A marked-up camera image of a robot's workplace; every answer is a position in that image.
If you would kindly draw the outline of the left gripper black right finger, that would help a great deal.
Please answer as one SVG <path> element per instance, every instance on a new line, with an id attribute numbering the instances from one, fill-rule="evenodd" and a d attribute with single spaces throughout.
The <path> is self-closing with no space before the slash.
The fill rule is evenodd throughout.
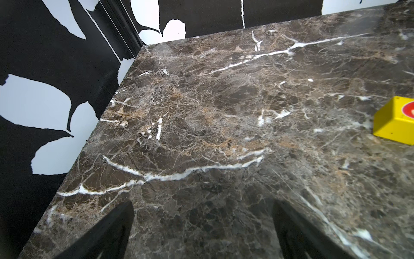
<path id="1" fill-rule="evenodd" d="M 287 201 L 275 200 L 272 217 L 285 259 L 351 259 Z"/>

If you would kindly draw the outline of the left gripper left finger pair black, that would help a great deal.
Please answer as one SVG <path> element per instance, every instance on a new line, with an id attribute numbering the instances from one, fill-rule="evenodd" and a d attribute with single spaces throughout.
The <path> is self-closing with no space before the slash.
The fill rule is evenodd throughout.
<path id="1" fill-rule="evenodd" d="M 123 259 L 133 220 L 132 202 L 121 203 L 56 258 Z"/>

